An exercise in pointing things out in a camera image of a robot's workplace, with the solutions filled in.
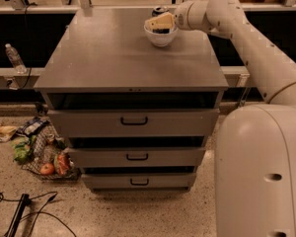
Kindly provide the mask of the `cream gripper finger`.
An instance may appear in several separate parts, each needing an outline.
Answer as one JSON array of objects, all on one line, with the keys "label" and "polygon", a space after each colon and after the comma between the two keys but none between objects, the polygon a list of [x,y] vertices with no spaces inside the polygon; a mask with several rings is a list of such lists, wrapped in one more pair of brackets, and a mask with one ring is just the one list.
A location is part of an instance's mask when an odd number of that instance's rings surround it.
[{"label": "cream gripper finger", "polygon": [[160,14],[145,21],[148,30],[172,29],[175,25],[174,16],[170,12]]}]

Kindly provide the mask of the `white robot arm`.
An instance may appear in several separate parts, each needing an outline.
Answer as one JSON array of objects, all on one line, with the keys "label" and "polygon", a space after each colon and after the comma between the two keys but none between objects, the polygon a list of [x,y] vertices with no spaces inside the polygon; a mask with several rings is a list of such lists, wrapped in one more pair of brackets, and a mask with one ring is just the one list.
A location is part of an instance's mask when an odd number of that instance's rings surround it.
[{"label": "white robot arm", "polygon": [[262,95],[219,127],[217,237],[296,237],[296,63],[250,23],[239,0],[186,1],[144,25],[230,40]]}]

